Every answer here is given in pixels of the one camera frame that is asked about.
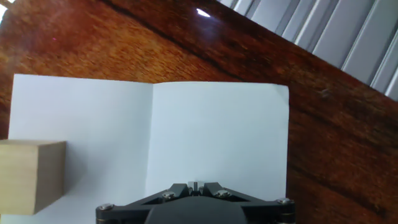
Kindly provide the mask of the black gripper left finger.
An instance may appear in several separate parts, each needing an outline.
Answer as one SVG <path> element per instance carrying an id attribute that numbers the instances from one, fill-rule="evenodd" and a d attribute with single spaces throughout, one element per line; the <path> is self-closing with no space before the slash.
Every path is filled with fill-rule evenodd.
<path id="1" fill-rule="evenodd" d="M 96 224 L 144 223 L 150 211 L 156 206 L 192 196 L 195 191 L 196 182 L 172 184 L 169 189 L 127 205 L 105 203 L 95 210 Z"/>

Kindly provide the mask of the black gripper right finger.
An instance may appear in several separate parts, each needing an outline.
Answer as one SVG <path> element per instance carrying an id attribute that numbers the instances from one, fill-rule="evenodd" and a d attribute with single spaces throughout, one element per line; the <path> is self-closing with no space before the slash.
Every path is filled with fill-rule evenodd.
<path id="1" fill-rule="evenodd" d="M 218 182 L 196 182 L 196 195 L 238 205 L 249 223 L 295 223 L 295 202 L 289 198 L 266 201 L 222 187 Z"/>

